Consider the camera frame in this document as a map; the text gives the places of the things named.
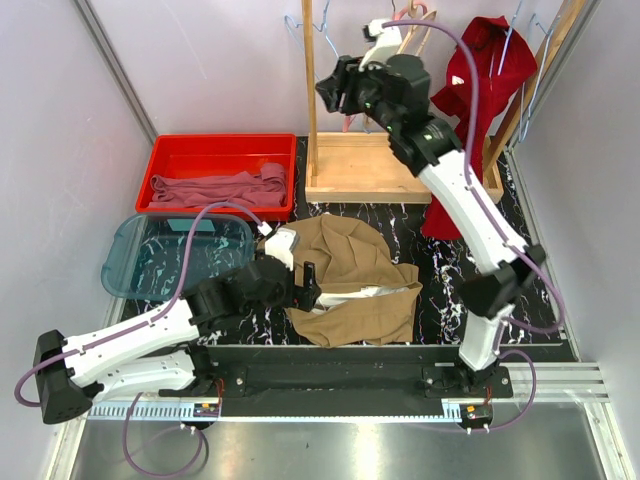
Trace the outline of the red pleated skirt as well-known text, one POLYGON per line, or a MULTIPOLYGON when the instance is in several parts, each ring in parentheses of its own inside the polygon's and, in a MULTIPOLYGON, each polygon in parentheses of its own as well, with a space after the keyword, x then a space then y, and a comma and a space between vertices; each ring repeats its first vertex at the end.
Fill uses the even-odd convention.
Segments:
MULTIPOLYGON (((471 153, 471 166, 478 178, 483 177, 483 145, 491 123, 537 69, 526 40, 514 30, 502 74, 496 76, 508 28, 505 17, 476 17, 462 35, 472 53, 479 80, 479 103, 471 153)), ((457 50, 447 66, 445 86, 431 97, 431 101, 442 113, 459 119, 455 133, 461 141, 466 140, 469 130, 471 98, 469 66, 462 51, 457 50)))

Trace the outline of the light blue wire hanger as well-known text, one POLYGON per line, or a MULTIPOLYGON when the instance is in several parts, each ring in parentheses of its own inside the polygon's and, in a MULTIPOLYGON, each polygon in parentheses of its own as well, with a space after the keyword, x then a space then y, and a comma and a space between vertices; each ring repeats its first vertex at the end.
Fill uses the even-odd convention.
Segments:
POLYGON ((523 0, 519 0, 518 1, 518 5, 516 7, 516 10, 509 22, 509 28, 506 31, 505 34, 505 41, 503 44, 503 48, 501 51, 501 55, 500 55, 500 60, 499 60, 499 64, 498 64, 498 69, 496 72, 496 76, 500 76, 502 74, 503 68, 504 68, 504 64, 505 64, 505 60, 506 60, 506 55, 507 55, 507 51, 508 51, 508 47, 509 47, 509 43, 511 40, 511 37, 513 35, 513 31, 514 31, 514 26, 515 26, 515 22, 519 16, 519 13, 521 11, 522 5, 523 5, 524 1, 523 0))

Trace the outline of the tan brown garment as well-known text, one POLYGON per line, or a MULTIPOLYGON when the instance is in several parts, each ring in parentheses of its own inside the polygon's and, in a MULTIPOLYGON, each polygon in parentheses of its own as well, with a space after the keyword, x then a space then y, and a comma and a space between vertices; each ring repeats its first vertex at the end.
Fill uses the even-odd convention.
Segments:
POLYGON ((284 226, 297 234, 296 280, 315 265, 321 297, 310 312, 289 308, 296 333, 333 348, 356 342, 405 343, 413 337, 419 268, 391 260, 381 233, 350 217, 322 214, 284 226))

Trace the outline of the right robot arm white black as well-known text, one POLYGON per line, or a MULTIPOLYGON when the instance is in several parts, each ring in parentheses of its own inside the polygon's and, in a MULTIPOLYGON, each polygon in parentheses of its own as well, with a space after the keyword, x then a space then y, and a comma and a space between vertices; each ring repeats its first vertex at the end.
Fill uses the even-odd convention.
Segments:
POLYGON ((342 56, 315 86, 328 112, 364 114, 387 132, 394 157, 431 191, 471 251, 479 274, 458 290, 467 321, 459 358, 443 383, 472 397, 495 375, 503 322, 546 254, 528 245, 497 210, 466 166, 458 136, 429 112, 429 88, 422 61, 405 54, 370 66, 342 56))

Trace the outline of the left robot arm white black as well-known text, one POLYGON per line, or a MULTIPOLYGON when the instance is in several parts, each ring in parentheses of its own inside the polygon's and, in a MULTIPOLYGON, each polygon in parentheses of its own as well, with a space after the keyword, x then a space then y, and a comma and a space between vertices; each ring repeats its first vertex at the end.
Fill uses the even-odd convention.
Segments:
POLYGON ((203 280, 127 321, 89 334, 39 336, 34 357, 36 403, 46 425, 60 424, 116 397, 157 393, 205 396, 219 377, 198 340, 235 325, 259 306, 309 312, 321 294, 315 265, 300 275, 263 254, 247 265, 203 280))

